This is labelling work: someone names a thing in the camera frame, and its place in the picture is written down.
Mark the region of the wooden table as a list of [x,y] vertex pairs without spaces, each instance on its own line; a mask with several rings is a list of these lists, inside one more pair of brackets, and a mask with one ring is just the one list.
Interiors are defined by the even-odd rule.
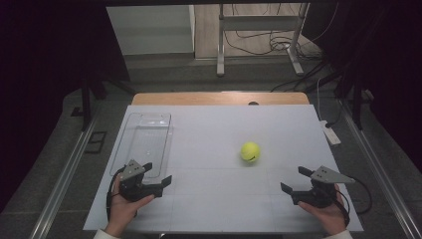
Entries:
[[304,93],[221,92],[221,93],[140,93],[133,106],[246,106],[308,105]]

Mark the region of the black stand leg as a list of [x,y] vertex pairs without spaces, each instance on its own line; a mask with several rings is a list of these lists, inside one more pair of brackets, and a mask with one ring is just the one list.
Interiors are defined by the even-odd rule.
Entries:
[[104,100],[106,98],[106,88],[99,79],[84,78],[81,83],[81,93],[82,105],[75,107],[71,116],[83,118],[82,131],[85,131],[92,120],[91,95],[94,95],[97,100]]
[[359,130],[362,130],[361,124],[361,104],[362,104],[362,82],[357,77],[342,76],[337,84],[334,95],[338,99],[345,100],[352,92],[351,118]]

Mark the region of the aluminium floor rail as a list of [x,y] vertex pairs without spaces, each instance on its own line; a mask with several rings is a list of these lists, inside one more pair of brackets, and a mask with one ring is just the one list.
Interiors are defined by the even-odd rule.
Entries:
[[365,133],[359,129],[354,120],[352,119],[351,109],[346,103],[338,102],[342,106],[343,117],[353,133],[355,140],[361,148],[366,161],[377,180],[380,189],[383,191],[395,217],[397,218],[402,230],[404,231],[407,239],[422,239],[422,232],[416,225],[414,217],[411,215],[410,210],[405,204],[399,191],[394,186],[392,180],[389,178],[387,172],[382,166],[382,163],[371,146]]
[[70,183],[75,175],[76,169],[84,154],[88,141],[97,124],[99,111],[99,109],[94,111],[92,118],[89,120],[84,130],[80,133],[78,141],[59,175],[58,180],[56,181],[53,190],[50,193],[50,196],[29,236],[29,239],[47,238],[60,206],[69,189]]

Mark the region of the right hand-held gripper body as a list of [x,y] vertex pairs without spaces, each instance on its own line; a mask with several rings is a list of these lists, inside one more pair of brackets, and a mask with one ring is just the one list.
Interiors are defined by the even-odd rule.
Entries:
[[335,185],[337,183],[354,183],[355,180],[349,176],[334,171],[328,167],[320,166],[311,174],[311,183],[316,192],[316,207],[324,208],[331,205],[331,201],[336,199]]

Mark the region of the white power strip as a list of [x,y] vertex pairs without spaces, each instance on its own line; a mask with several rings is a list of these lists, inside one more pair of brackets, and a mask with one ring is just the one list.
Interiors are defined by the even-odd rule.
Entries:
[[330,145],[338,145],[341,144],[341,140],[336,135],[334,130],[328,125],[328,122],[326,120],[322,120],[320,122],[320,126],[322,128],[322,131]]

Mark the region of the person's right hand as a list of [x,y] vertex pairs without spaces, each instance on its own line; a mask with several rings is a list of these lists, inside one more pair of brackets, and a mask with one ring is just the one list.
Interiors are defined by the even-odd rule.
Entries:
[[342,213],[343,201],[341,194],[339,193],[339,187],[336,185],[335,189],[336,200],[332,205],[326,208],[313,207],[312,205],[301,201],[298,204],[301,209],[313,215],[319,221],[321,227],[326,232],[326,236],[324,236],[323,239],[330,235],[347,230]]

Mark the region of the person's left hand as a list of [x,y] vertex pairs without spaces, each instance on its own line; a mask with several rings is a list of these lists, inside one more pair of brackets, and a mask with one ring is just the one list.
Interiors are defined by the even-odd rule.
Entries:
[[148,195],[138,201],[130,202],[124,199],[119,193],[120,179],[116,178],[111,192],[110,216],[104,232],[112,237],[119,238],[127,225],[135,217],[138,209],[145,206],[154,199]]

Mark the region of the clear plastic tray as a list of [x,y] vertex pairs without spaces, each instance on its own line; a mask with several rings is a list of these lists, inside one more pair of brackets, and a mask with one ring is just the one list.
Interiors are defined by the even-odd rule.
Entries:
[[171,114],[130,113],[117,138],[109,174],[114,174],[133,159],[140,165],[151,162],[152,168],[143,180],[159,182],[166,174],[171,131]]

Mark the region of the black curtain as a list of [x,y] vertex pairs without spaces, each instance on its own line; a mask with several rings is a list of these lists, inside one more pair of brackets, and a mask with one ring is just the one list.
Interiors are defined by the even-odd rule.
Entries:
[[422,169],[422,0],[316,0],[303,35],[361,80],[378,121]]
[[106,6],[89,0],[0,0],[0,213],[62,113],[64,97],[128,73]]

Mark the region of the white metal stand frame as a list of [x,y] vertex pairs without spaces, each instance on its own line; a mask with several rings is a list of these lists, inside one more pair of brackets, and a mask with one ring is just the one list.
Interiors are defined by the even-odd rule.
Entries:
[[217,76],[223,77],[225,74],[224,64],[224,42],[223,35],[226,31],[293,31],[294,35],[291,44],[286,52],[290,58],[292,66],[298,76],[304,74],[304,70],[298,60],[296,45],[300,33],[302,31],[306,13],[308,10],[308,3],[303,3],[302,8],[299,10],[297,16],[253,16],[253,15],[240,15],[240,16],[225,16],[223,5],[219,5],[219,44],[217,54]]

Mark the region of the yellow tennis ball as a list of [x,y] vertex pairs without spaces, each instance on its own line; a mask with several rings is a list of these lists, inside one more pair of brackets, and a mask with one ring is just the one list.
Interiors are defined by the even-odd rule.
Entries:
[[253,162],[260,157],[260,147],[252,141],[245,142],[240,151],[241,158],[245,161]]

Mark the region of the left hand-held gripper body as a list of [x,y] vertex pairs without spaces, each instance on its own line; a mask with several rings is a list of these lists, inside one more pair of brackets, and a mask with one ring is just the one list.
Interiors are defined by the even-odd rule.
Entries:
[[128,201],[135,202],[154,193],[153,184],[142,183],[143,177],[147,173],[142,167],[143,165],[132,159],[120,176],[119,193]]

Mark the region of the white cabinet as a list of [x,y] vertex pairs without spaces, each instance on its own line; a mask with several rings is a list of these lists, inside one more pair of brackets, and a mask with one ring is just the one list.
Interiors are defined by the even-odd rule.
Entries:
[[193,6],[107,7],[124,55],[194,52]]

